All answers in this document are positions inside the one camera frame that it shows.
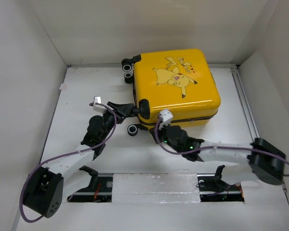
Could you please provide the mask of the yellow hard-shell suitcase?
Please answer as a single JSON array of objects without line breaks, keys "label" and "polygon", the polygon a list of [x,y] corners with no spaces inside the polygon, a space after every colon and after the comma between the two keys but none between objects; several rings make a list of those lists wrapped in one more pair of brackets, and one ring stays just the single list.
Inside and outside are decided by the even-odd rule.
[{"label": "yellow hard-shell suitcase", "polygon": [[171,123],[181,127],[205,125],[218,113],[221,98],[199,49],[141,53],[123,59],[121,66],[140,109],[139,122],[127,128],[130,136],[153,129],[164,109],[172,113]]}]

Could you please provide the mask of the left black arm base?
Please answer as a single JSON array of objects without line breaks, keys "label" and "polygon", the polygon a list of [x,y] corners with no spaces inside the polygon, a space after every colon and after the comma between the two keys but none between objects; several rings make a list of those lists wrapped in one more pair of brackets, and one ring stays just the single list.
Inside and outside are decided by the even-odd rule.
[{"label": "left black arm base", "polygon": [[113,173],[98,173],[96,170],[83,166],[81,173],[90,176],[88,185],[79,189],[67,197],[68,202],[72,203],[111,203],[113,188]]}]

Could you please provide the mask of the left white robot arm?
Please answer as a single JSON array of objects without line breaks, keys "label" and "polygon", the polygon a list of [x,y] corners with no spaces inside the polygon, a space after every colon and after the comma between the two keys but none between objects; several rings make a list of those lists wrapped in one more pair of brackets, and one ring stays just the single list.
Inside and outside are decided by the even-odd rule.
[{"label": "left white robot arm", "polygon": [[82,177],[81,185],[88,191],[94,190],[98,184],[98,173],[87,167],[87,163],[102,153],[118,124],[128,117],[136,117],[140,112],[132,103],[93,102],[90,106],[101,115],[90,118],[87,132],[77,150],[41,162],[28,175],[19,198],[19,210],[24,221],[31,223],[39,220],[28,219],[24,206],[41,218],[52,217],[65,199],[67,180],[77,172],[88,173]]}]

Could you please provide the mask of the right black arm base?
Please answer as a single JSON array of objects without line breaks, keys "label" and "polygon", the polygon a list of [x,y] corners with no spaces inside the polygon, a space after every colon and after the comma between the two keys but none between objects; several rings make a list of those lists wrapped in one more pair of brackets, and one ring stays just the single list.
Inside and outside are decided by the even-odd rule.
[{"label": "right black arm base", "polygon": [[228,184],[222,181],[222,170],[218,166],[214,174],[197,174],[196,187],[201,202],[245,202],[241,184]]}]

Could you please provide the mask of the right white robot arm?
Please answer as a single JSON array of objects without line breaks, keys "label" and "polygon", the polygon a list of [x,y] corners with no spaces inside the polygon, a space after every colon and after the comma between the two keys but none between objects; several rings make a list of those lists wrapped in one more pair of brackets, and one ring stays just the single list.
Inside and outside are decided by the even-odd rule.
[{"label": "right white robot arm", "polygon": [[257,138],[244,145],[223,144],[188,136],[180,126],[154,129],[157,144],[168,145],[169,153],[181,155],[191,162],[223,162],[213,177],[213,184],[223,190],[242,181],[260,180],[281,185],[284,177],[285,155],[267,141]]}]

